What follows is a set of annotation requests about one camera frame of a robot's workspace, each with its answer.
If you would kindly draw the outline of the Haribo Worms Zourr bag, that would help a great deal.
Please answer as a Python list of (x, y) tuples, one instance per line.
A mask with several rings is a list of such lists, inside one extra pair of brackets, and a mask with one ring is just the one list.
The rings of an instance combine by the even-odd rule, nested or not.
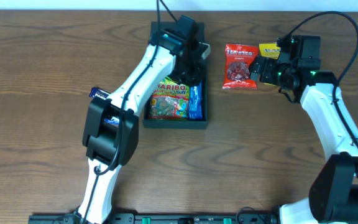
[(149, 119), (188, 118), (190, 87), (169, 78), (162, 80), (150, 97)]

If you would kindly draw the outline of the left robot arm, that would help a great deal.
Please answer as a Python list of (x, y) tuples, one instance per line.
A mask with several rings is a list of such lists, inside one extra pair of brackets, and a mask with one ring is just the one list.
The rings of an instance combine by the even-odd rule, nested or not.
[(108, 96), (91, 100), (82, 139), (89, 172), (76, 211), (80, 223), (104, 223), (110, 216), (119, 171), (138, 145), (139, 116), (157, 85), (166, 77), (199, 85), (209, 54), (202, 22), (184, 15), (176, 22), (154, 22), (144, 56), (127, 80)]

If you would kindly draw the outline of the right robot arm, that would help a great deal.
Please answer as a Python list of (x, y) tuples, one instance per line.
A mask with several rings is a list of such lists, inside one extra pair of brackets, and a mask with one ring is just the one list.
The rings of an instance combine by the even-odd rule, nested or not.
[(262, 83), (292, 91), (312, 120), (326, 163), (308, 197), (279, 207), (278, 223), (358, 223), (358, 128), (336, 86), (332, 71), (321, 70), (318, 36), (279, 40), (277, 59), (258, 56), (249, 69)]

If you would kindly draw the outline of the blue wafer snack wrapper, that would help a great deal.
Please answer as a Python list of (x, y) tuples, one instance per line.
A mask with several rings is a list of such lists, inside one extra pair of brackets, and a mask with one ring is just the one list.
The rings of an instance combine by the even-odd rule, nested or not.
[(188, 117), (190, 120), (202, 120), (202, 83), (190, 87)]

